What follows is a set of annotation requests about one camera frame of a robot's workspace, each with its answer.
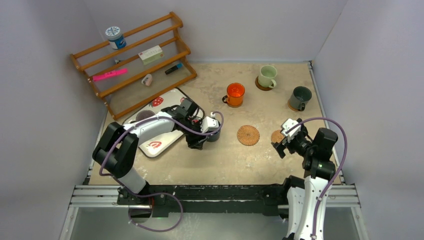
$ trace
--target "round woven coaster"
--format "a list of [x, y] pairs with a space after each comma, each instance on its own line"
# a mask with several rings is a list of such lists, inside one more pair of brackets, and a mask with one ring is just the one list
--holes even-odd
[[293, 110], [293, 111], [295, 111], [295, 112], [299, 112], [299, 110], [294, 109], [292, 106], [290, 106], [290, 99], [287, 101], [287, 105], [288, 105], [288, 108], [289, 108], [289, 109], [291, 109], [291, 110]]
[[279, 143], [284, 139], [284, 135], [280, 130], [273, 131], [271, 134], [271, 143]]
[[259, 141], [259, 131], [250, 125], [241, 126], [237, 131], [237, 139], [246, 146], [255, 145]]

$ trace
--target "table surface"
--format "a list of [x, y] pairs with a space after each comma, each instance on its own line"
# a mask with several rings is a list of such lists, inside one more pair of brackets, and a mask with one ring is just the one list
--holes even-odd
[[[322, 117], [308, 65], [271, 63], [278, 71], [275, 79], [277, 85], [273, 90], [262, 91], [255, 86], [255, 79], [264, 65], [266, 64], [192, 64], [198, 77], [179, 88], [201, 106], [207, 115], [212, 111], [223, 113], [225, 121], [219, 140], [206, 142], [203, 150], [197, 150], [188, 148], [185, 139], [181, 138], [156, 158], [147, 158], [137, 149], [133, 165], [137, 172], [154, 185], [282, 184], [290, 175], [303, 178], [303, 158], [287, 153], [286, 157], [281, 159], [271, 145], [271, 134], [280, 130], [281, 124], [288, 118]], [[243, 84], [246, 92], [242, 106], [232, 108], [222, 102], [222, 97], [226, 95], [227, 86], [236, 82]], [[312, 91], [312, 99], [303, 112], [295, 112], [287, 105], [293, 89], [297, 86], [305, 86]], [[112, 96], [111, 105], [128, 105], [123, 97], [125, 95], [121, 93]], [[131, 114], [122, 117], [118, 122], [121, 124]], [[104, 127], [111, 122], [113, 119], [108, 114]], [[243, 125], [251, 125], [259, 130], [260, 139], [256, 145], [245, 146], [238, 141], [237, 131]], [[306, 123], [306, 127], [313, 138], [318, 128], [325, 127], [325, 124], [322, 120], [315, 120]], [[99, 164], [95, 163], [90, 185], [117, 184], [109, 177], [99, 176], [99, 168]]]

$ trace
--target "orange mug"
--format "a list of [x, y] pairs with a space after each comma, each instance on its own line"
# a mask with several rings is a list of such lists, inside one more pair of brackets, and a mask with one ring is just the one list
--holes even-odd
[[228, 106], [237, 108], [243, 103], [243, 97], [245, 95], [245, 87], [238, 82], [231, 83], [226, 88], [226, 96], [222, 98], [222, 102], [228, 104]]

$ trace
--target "light green mug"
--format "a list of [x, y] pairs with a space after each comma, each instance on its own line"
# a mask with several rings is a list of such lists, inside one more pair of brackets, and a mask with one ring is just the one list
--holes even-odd
[[277, 77], [277, 69], [271, 65], [265, 65], [260, 68], [257, 82], [264, 88], [275, 88], [277, 85], [275, 78]]

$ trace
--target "white wall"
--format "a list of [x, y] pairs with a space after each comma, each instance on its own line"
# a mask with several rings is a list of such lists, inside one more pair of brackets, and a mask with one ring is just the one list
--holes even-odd
[[1, 1], [0, 239], [58, 239], [105, 114], [69, 54], [102, 38], [82, 0]]
[[423, 12], [420, 0], [349, 0], [314, 65], [371, 239], [424, 236]]
[[299, 62], [315, 58], [347, 0], [85, 2], [102, 33], [110, 26], [126, 32], [174, 11], [190, 60]]

